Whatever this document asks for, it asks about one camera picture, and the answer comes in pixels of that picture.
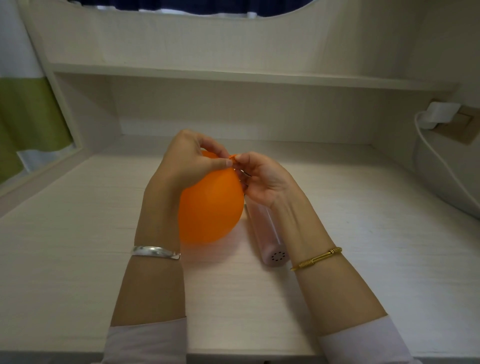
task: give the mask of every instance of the orange balloon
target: orange balloon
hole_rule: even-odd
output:
[[[209,158],[216,154],[202,150]],[[179,229],[184,243],[209,243],[227,235],[240,220],[243,190],[233,168],[207,174],[180,197]]]

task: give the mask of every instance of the wall socket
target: wall socket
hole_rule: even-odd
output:
[[[480,109],[462,105],[450,123],[438,124],[432,131],[469,145],[480,134]]]

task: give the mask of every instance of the gold bracelet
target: gold bracelet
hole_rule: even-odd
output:
[[[311,267],[316,262],[320,262],[321,260],[327,259],[327,258],[331,257],[332,255],[337,254],[337,253],[341,253],[341,252],[342,252],[342,248],[340,248],[338,246],[336,248],[330,249],[325,254],[316,256],[315,258],[312,258],[312,259],[309,259],[309,260],[305,260],[304,262],[301,262],[300,264],[298,264],[296,267],[290,268],[290,270],[297,270],[297,269],[302,269],[302,268],[306,268],[306,267]]]

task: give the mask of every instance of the cable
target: cable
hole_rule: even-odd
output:
[[[436,152],[436,150],[430,145],[430,143],[427,141],[427,139],[425,139],[425,137],[423,136],[421,130],[420,130],[420,127],[419,127],[419,117],[424,113],[424,111],[419,111],[415,114],[415,117],[413,118],[414,119],[414,123],[415,123],[415,128],[417,129],[417,133],[420,137],[420,139],[422,140],[423,143],[425,143],[425,145],[430,149],[430,151],[439,159],[439,161],[441,161],[441,163],[444,165],[444,167],[446,168],[446,170],[448,171],[448,173],[452,176],[452,178],[454,179],[454,181],[457,183],[457,185],[461,188],[461,190],[463,191],[463,193],[470,199],[471,202],[473,202],[473,204],[480,210],[480,203],[477,201],[477,199],[475,197],[472,196],[472,194],[470,192],[468,192],[468,190],[466,189],[466,187],[463,185],[463,183],[461,182],[461,180],[455,175],[455,173],[452,171],[452,169],[450,168],[450,166],[448,165],[448,163],[442,158],[442,156],[440,154],[438,154]]]

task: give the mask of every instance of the white sleeve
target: white sleeve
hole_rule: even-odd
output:
[[[329,364],[421,364],[390,316],[319,338]]]
[[[185,364],[187,319],[108,329],[104,364]]]

